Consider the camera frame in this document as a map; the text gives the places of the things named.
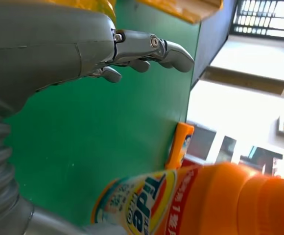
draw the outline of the gray robotic arm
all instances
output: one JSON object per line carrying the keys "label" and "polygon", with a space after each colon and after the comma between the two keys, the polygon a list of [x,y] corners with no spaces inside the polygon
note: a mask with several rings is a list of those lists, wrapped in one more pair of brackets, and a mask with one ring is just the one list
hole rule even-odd
{"label": "gray robotic arm", "polygon": [[180,45],[154,34],[116,31],[104,14],[45,3],[0,0],[0,235],[86,235],[89,231],[36,207],[18,193],[2,123],[51,85],[81,77],[116,83],[111,65],[146,72],[150,61],[187,72],[194,61]]}

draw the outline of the green panel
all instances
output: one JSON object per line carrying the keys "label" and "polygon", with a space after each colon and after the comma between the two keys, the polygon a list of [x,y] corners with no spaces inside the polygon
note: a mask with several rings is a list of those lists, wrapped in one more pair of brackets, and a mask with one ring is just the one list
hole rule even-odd
{"label": "green panel", "polygon": [[[131,0],[116,5],[118,28],[156,33],[193,56],[199,25]],[[30,98],[8,120],[22,195],[86,225],[110,181],[162,169],[176,123],[186,119],[193,73],[152,63],[147,73],[117,68],[119,84],[85,78]]]}

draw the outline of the robotic finger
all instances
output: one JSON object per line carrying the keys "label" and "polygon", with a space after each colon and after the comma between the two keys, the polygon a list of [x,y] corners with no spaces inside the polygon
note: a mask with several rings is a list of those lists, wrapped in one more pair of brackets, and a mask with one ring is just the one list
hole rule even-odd
{"label": "robotic finger", "polygon": [[122,75],[120,73],[110,66],[94,70],[92,73],[88,75],[88,77],[91,77],[91,78],[103,77],[106,79],[107,81],[109,81],[111,83],[119,83],[122,79]]}
{"label": "robotic finger", "polygon": [[182,46],[154,34],[119,30],[114,40],[116,53],[111,62],[114,65],[131,66],[139,72],[147,71],[147,61],[156,61],[165,68],[175,68],[180,72],[189,72],[194,65],[192,56]]}

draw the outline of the orange bottle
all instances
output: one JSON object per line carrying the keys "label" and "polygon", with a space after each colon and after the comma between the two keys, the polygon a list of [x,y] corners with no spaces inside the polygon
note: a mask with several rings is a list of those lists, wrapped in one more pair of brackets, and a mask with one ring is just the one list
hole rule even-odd
{"label": "orange bottle", "polygon": [[174,133],[169,158],[165,165],[165,169],[171,170],[180,168],[193,131],[194,127],[192,125],[183,122],[178,123]]}
{"label": "orange bottle", "polygon": [[230,163],[124,178],[92,211],[105,221],[129,235],[284,235],[284,180]]}

